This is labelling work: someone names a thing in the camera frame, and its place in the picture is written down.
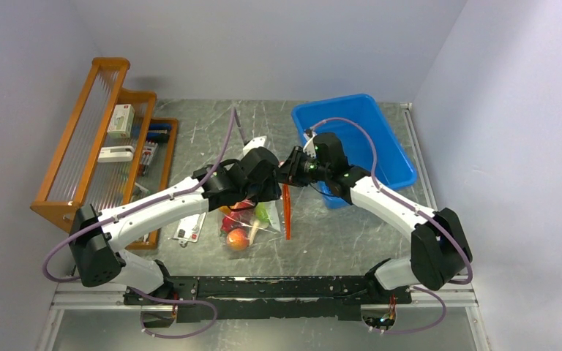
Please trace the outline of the clear zip top bag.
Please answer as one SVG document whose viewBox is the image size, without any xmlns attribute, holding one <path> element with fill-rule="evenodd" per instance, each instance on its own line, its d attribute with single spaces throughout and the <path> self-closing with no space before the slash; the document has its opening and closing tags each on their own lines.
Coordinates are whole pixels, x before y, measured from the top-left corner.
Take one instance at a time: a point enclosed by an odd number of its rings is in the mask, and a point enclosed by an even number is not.
<svg viewBox="0 0 562 351">
<path fill-rule="evenodd" d="M 292 207 L 291 207 L 291 195 L 290 195 L 289 186 L 286 184 L 283 184 L 281 186 L 280 199 L 271 202 L 264 202 L 264 203 L 266 203 L 268 206 L 270 223 L 260 222 L 259 220 L 257 220 L 254 211 L 254 215 L 250 221 L 250 224 L 247 224 L 244 227 L 238 227 L 247 231 L 248 237 L 250 239 L 250 245 L 243 251 L 248 250 L 251 246 L 256 244 L 259 233 L 272 233 L 276 236 L 281 235 L 287 241 L 292 239 L 292 224 L 291 224 Z M 222 207 L 219 208 L 220 227 L 223 217 Z M 227 233 L 224 233 L 220 229 L 220 233 L 219 233 L 220 242 L 225 246 L 226 249 L 229 249 L 225 243 L 226 236 Z"/>
</svg>

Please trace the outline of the blue plastic bin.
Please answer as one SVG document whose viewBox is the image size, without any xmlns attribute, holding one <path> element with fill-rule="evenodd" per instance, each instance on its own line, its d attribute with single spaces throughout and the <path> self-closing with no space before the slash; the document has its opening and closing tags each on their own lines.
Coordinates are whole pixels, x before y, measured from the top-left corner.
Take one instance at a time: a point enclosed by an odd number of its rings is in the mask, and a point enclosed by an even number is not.
<svg viewBox="0 0 562 351">
<path fill-rule="evenodd" d="M 318 122 L 346 118 L 362 127 L 374 142 L 378 156 L 376 177 L 393 190 L 416 182 L 416 168 L 402 149 L 377 102 L 368 94 L 354 94 L 297 105 L 291 113 L 301 144 L 307 142 L 304 131 Z M 330 121 L 316 129 L 317 133 L 333 132 L 340 139 L 345 155 L 352 165 L 370 170 L 373 155 L 367 138 L 357 128 L 344 121 Z"/>
</svg>

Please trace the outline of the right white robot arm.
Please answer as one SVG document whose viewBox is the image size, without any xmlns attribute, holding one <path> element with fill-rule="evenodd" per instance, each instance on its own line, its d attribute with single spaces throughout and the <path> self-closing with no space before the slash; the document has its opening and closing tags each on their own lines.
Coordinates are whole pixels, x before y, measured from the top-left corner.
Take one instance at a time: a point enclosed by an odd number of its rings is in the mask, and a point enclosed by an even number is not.
<svg viewBox="0 0 562 351">
<path fill-rule="evenodd" d="M 367 297 L 384 302 L 398 287 L 420 284 L 439 290 L 472 261 L 458 215 L 449 208 L 436 211 L 384 186 L 363 167 L 349 163 L 340 139 L 332 132 L 295 147 L 277 174 L 280 183 L 305 187 L 323 182 L 330 193 L 362 208 L 402 233 L 411 245 L 407 258 L 386 259 L 369 272 Z"/>
</svg>

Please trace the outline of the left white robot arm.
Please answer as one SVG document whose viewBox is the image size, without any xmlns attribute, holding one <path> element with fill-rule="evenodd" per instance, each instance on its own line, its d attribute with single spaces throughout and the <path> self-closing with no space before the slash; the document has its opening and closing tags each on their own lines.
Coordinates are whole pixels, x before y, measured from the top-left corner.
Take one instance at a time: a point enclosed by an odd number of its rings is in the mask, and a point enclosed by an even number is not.
<svg viewBox="0 0 562 351">
<path fill-rule="evenodd" d="M 134 240 L 184 217 L 215 211 L 243 200 L 266 202 L 280 198 L 276 175 L 279 160 L 264 147 L 241 159 L 206 165 L 161 192 L 118 208 L 96 212 L 80 208 L 80 225 L 70 244 L 84 287 L 123 284 L 144 293 L 153 303 L 169 301 L 173 282 L 160 261 L 126 250 Z"/>
</svg>

